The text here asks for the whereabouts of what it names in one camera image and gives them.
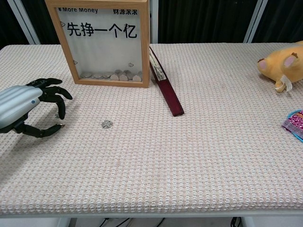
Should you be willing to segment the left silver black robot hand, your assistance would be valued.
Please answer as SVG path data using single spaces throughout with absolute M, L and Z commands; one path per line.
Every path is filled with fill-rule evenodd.
M 63 124 L 56 124 L 48 129 L 38 129 L 25 124 L 28 114 L 40 102 L 55 103 L 61 120 L 65 118 L 66 107 L 63 97 L 72 100 L 72 95 L 59 87 L 62 80 L 40 78 L 26 85 L 15 85 L 0 92 L 0 132 L 15 131 L 36 138 L 44 138 L 55 134 Z

